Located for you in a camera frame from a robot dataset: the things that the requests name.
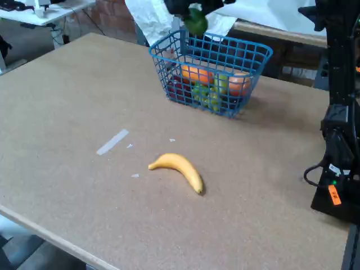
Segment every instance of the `blue basket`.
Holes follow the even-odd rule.
[[[181,29],[156,42],[149,53],[169,99],[231,118],[249,101],[273,51],[259,43],[210,33],[192,36]]]

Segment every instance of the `brick wall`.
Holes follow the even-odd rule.
[[[97,0],[96,5],[88,8],[86,12],[102,29],[135,34],[135,23],[124,0]],[[93,27],[83,12],[79,12],[78,17],[82,25]]]

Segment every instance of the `yellow banana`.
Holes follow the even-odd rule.
[[[161,155],[154,163],[148,166],[149,170],[156,168],[172,168],[181,172],[190,185],[200,194],[203,191],[203,181],[194,166],[184,156],[174,153]]]

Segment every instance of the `tape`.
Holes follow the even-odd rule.
[[[113,138],[111,140],[109,140],[109,142],[107,142],[106,144],[104,144],[99,150],[97,150],[97,154],[98,155],[103,155],[105,153],[107,153],[110,149],[112,149],[118,142],[120,142],[123,138],[125,138],[125,136],[129,134],[129,132],[126,129],[122,129],[118,134],[116,134],[115,136],[113,136]]]

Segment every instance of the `orange tag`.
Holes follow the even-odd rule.
[[[332,198],[332,202],[334,203],[334,205],[341,204],[338,191],[336,190],[336,187],[333,184],[329,185],[328,191],[330,193],[330,196]]]

